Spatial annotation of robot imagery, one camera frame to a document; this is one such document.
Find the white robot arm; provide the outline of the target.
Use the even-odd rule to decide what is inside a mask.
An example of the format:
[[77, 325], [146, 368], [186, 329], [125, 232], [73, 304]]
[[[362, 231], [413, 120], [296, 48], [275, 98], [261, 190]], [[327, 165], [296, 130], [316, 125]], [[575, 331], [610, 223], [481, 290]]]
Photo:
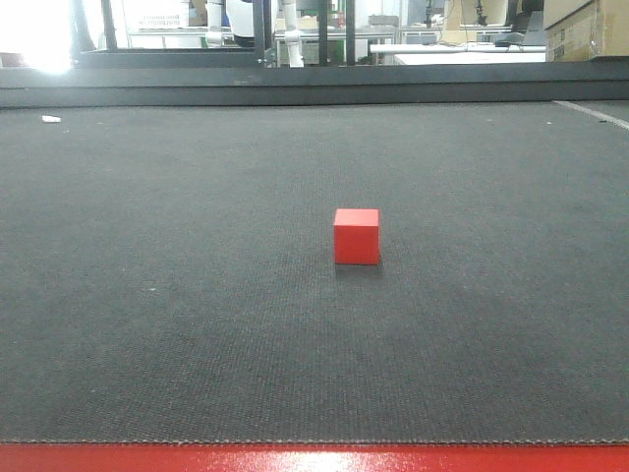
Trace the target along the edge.
[[289, 55], [289, 65], [291, 68], [303, 68], [304, 59], [302, 56], [301, 31], [299, 30], [297, 17], [297, 1], [282, 0], [282, 11], [284, 13], [284, 41]]

